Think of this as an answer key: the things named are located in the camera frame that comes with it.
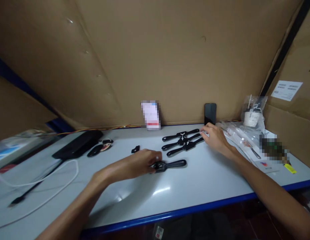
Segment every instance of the black smartphone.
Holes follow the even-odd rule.
[[[216,103],[206,103],[204,106],[204,124],[212,123],[215,125],[216,123]]]

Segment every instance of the blue table edge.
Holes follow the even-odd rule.
[[[283,188],[286,191],[292,191],[292,190],[306,188],[306,187],[310,187],[310,180],[283,186]],[[225,205],[242,202],[242,201],[246,201],[246,200],[250,200],[254,198],[257,198],[256,193],[249,193],[249,194],[244,194],[244,195],[237,196],[237,197],[204,203],[204,204],[182,208],[182,209],[178,209],[178,210],[174,210],[170,212],[132,219],[132,220],[119,222],[119,223],[113,223],[113,224],[95,227],[95,228],[84,229],[81,233],[81,237],[82,238],[93,237],[93,236],[100,235],[103,233],[109,233],[109,232],[122,230],[122,229],[130,228],[130,227],[134,227],[134,226],[149,224],[149,223],[157,222],[160,220],[164,220],[166,218],[181,217],[187,214],[206,211],[206,210],[210,210],[210,209],[214,209],[214,208],[218,208],[218,207],[222,207]]]

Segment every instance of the small bottle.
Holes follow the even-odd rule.
[[[253,107],[245,111],[244,125],[247,127],[256,127],[259,118],[262,115],[260,103],[254,104]]]

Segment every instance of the black cable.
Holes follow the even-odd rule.
[[[47,173],[43,178],[47,177],[48,175],[50,175],[51,173],[53,173],[58,167],[60,167],[63,163],[65,162],[65,160],[61,160],[60,163],[57,164],[56,167],[54,167],[54,169],[52,169],[49,173]],[[21,201],[25,200],[25,197],[27,196],[28,193],[30,193],[33,189],[35,189],[41,182],[36,183],[35,185],[33,185],[27,192],[25,192],[23,195],[21,195],[20,197],[17,197],[15,200],[13,200],[11,202],[11,204],[9,204],[8,207],[13,207],[16,204],[20,203]]]

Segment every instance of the cardboard wall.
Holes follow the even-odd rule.
[[[39,102],[0,77],[0,140],[55,118]]]
[[[74,127],[239,118],[300,0],[0,0],[0,57]]]
[[[279,80],[302,82],[291,101],[272,97]],[[266,128],[310,167],[310,11],[281,65],[269,91]]]

